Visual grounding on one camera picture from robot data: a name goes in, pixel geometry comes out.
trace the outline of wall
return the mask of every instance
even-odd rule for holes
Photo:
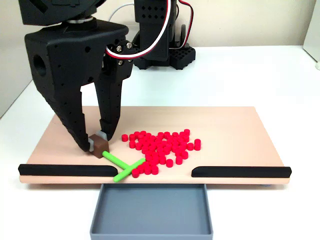
[[[107,0],[95,16],[133,0]],[[194,7],[189,43],[203,46],[302,45],[316,0],[186,0]],[[139,29],[134,7],[127,6],[112,21]],[[190,11],[180,5],[177,26],[187,24]],[[31,81],[24,35],[41,27],[22,24],[18,0],[0,1],[0,117]]]

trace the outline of brown cube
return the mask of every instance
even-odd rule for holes
[[[93,140],[93,151],[91,152],[94,156],[96,156],[98,159],[102,158],[102,153],[104,151],[109,152],[109,143],[108,141],[104,140],[102,137],[93,134],[89,137],[91,140]]]

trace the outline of wire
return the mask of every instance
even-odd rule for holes
[[[190,7],[190,20],[189,20],[189,25],[188,25],[188,28],[187,28],[187,32],[186,32],[184,41],[183,41],[183,43],[181,44],[181,46],[180,46],[180,47],[169,48],[169,49],[176,49],[176,50],[177,50],[177,49],[182,49],[182,48],[186,45],[186,43],[187,43],[187,41],[188,41],[188,38],[189,38],[189,35],[190,35],[192,23],[193,23],[193,21],[194,21],[194,9],[192,8],[192,6],[191,6],[189,3],[185,2],[185,1],[182,1],[182,0],[179,0],[179,3]]]
[[[161,37],[163,36],[163,34],[167,28],[168,22],[169,22],[170,13],[171,13],[171,0],[166,0],[166,14],[165,14],[165,19],[163,22],[162,29],[161,29],[158,37],[155,39],[155,41],[147,49],[145,49],[139,53],[125,55],[125,54],[114,53],[108,47],[106,47],[105,48],[106,54],[108,54],[112,58],[119,59],[119,60],[137,59],[137,58],[141,58],[142,56],[148,54],[149,52],[151,52],[155,48],[155,46],[158,44]]]
[[[125,6],[130,6],[130,5],[135,5],[135,2],[128,2],[128,3],[125,3],[121,6],[119,6],[116,10],[113,11],[113,13],[110,15],[109,19],[108,19],[108,22],[110,22],[111,18],[115,15],[115,13],[119,10],[119,9],[122,9],[123,7]]]
[[[175,20],[177,20],[177,19],[178,19],[178,17],[179,17],[179,13],[180,13],[180,9],[179,9],[178,4],[176,5],[176,11],[177,11],[177,13],[176,13],[176,18],[175,18]]]

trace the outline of gray tray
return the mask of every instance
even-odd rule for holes
[[[103,184],[92,240],[212,240],[205,184]]]

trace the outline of tabletop platform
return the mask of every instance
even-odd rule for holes
[[[84,106],[86,131],[100,130],[97,106]],[[122,134],[135,131],[181,132],[190,129],[190,141],[201,139],[201,150],[190,151],[182,165],[172,168],[159,165],[158,175],[128,176],[130,184],[287,184],[289,177],[192,177],[199,166],[283,167],[267,131],[254,107],[122,107],[121,118],[112,140],[110,153],[127,164],[144,157],[141,151],[122,142]],[[171,153],[167,159],[174,158]],[[27,164],[39,165],[111,165],[105,158],[83,152],[55,115],[34,149]],[[21,175],[29,184],[102,184],[113,183],[112,177]]]

